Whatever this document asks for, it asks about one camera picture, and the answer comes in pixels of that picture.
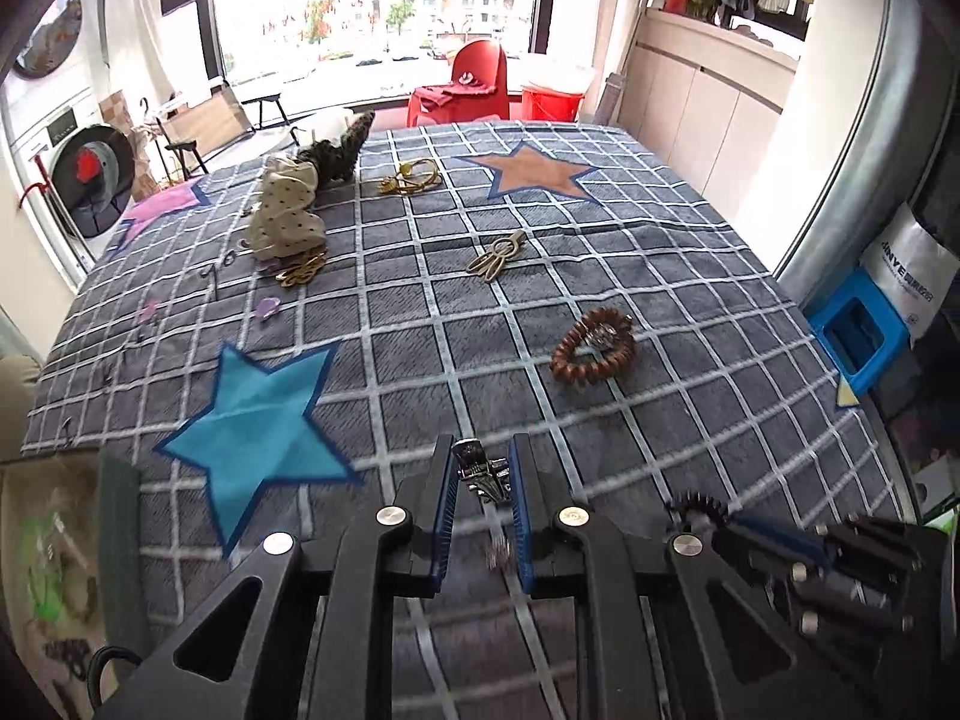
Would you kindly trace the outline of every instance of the bed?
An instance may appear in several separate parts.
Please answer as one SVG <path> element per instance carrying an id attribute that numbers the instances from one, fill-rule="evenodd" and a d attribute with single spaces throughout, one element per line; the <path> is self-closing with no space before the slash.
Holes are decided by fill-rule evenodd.
<path id="1" fill-rule="evenodd" d="M 517 148 L 589 167 L 586 199 L 498 194 L 476 158 Z M 438 160 L 443 186 L 381 196 L 400 161 Z M 26 454 L 104 445 L 141 472 L 140 570 L 162 640 L 264 536 L 310 538 L 354 488 L 271 488 L 235 549 L 218 546 L 205 476 L 155 452 L 210 399 L 225 341 L 266 365 L 340 346 L 314 419 L 365 485 L 392 500 L 440 433 L 502 456 L 527 432 L 539 461 L 626 532 L 662 533 L 685 490 L 808 525 L 850 512 L 899 517 L 860 410 L 837 410 L 838 375 L 800 311 L 731 226 L 622 130 L 487 122 L 371 135 L 355 181 L 320 193 L 328 262 L 285 292 L 238 247 L 263 160 L 200 180 L 205 203 L 162 215 L 83 285 L 43 367 Z M 486 284 L 464 268 L 522 229 L 527 244 Z M 229 250 L 218 296 L 203 269 Z M 282 300 L 268 322 L 266 296 Z M 138 314 L 152 330 L 130 341 Z M 550 355 L 580 314 L 635 319 L 637 360 L 596 386 L 563 386 Z M 123 365 L 104 377 L 126 343 Z M 395 717 L 575 717 L 572 606 L 525 598 L 488 568 L 509 517 L 461 490 L 448 577 L 395 612 Z"/>

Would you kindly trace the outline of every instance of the wooden bead bracelet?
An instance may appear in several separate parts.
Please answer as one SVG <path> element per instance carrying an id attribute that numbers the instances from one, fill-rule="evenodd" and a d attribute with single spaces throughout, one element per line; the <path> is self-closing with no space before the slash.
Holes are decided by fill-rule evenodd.
<path id="1" fill-rule="evenodd" d="M 637 355 L 637 344 L 631 329 L 632 319 L 616 308 L 593 309 L 580 317 L 579 322 L 563 336 L 563 341 L 560 341 L 550 360 L 550 370 L 556 379 L 565 384 L 596 384 L 618 375 L 626 370 Z M 610 331 L 613 336 L 610 338 L 610 348 L 602 350 L 603 360 L 583 364 L 573 362 L 577 346 L 590 340 L 589 336 L 609 335 Z"/>

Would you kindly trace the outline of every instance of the black cable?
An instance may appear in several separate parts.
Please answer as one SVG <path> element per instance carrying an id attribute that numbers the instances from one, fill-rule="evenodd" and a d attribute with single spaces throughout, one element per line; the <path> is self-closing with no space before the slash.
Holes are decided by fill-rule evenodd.
<path id="1" fill-rule="evenodd" d="M 86 696 L 90 699 L 90 706 L 93 709 L 99 709 L 103 705 L 104 700 L 100 695 L 100 678 L 109 661 L 114 661 L 114 659 L 126 661 L 134 666 L 143 662 L 143 659 L 136 652 L 128 650 L 126 647 L 109 644 L 97 650 L 90 659 L 90 666 L 86 669 Z"/>

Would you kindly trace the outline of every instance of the pink star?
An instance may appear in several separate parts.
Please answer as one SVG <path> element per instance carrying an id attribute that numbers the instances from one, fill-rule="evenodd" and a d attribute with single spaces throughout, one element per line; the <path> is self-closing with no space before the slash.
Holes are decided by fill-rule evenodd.
<path id="1" fill-rule="evenodd" d="M 120 224 L 124 228 L 123 236 L 114 247 L 112 256 L 116 256 L 127 248 L 133 239 L 160 217 L 197 205 L 209 205 L 206 195 L 200 191 L 199 187 L 195 188 L 197 181 L 199 179 L 195 178 L 193 181 L 178 184 L 128 206 L 120 218 Z"/>

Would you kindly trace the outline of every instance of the curtain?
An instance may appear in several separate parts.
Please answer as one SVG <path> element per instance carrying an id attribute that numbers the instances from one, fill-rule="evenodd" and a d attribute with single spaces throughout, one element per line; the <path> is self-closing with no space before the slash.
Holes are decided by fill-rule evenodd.
<path id="1" fill-rule="evenodd" d="M 109 92 L 124 93 L 135 121 L 138 101 L 166 103 L 173 84 L 163 68 L 160 0 L 104 0 L 109 54 Z"/>
<path id="2" fill-rule="evenodd" d="M 14 354 L 22 354 L 40 360 L 40 355 L 30 346 L 27 338 L 16 328 L 13 320 L 3 308 L 0 308 L 0 359 Z"/>
<path id="3" fill-rule="evenodd" d="M 597 30 L 592 66 L 597 71 L 584 100 L 584 112 L 596 110 L 603 81 L 622 71 L 637 29 L 637 20 L 646 2 L 641 0 L 597 0 Z"/>

